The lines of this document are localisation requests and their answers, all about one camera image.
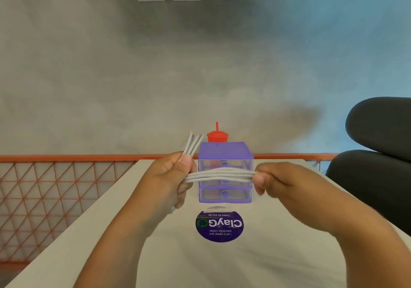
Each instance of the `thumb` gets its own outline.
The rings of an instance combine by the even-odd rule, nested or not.
[[[167,171],[163,176],[173,186],[178,185],[184,180],[191,170],[193,164],[193,158],[190,154],[184,154],[177,163]]]
[[[253,176],[256,192],[263,195],[266,191],[270,197],[278,198],[286,192],[287,187],[268,173],[260,172]]]

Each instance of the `orange wire mesh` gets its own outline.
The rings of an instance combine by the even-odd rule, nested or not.
[[[137,160],[163,155],[125,156],[0,156],[0,263],[27,265]],[[256,159],[303,158],[322,172],[334,156],[255,155]]]

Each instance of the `green circular arrow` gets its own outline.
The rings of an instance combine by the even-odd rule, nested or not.
[[[201,228],[205,228],[206,226],[208,226],[208,220],[207,219],[198,219],[197,220],[197,225]]]

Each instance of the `transparent drawer front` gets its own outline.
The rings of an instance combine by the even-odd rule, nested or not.
[[[251,202],[249,189],[199,189],[200,202]]]
[[[198,171],[211,170],[220,167],[234,167],[244,170],[253,170],[253,160],[199,160]],[[213,180],[200,181],[200,187],[250,187],[251,183]]]

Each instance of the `forearm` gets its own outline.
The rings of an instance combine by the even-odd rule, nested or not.
[[[93,249],[74,288],[135,288],[146,238],[141,224],[120,212]]]
[[[382,217],[369,218],[337,241],[346,260],[348,288],[411,287],[411,253]]]

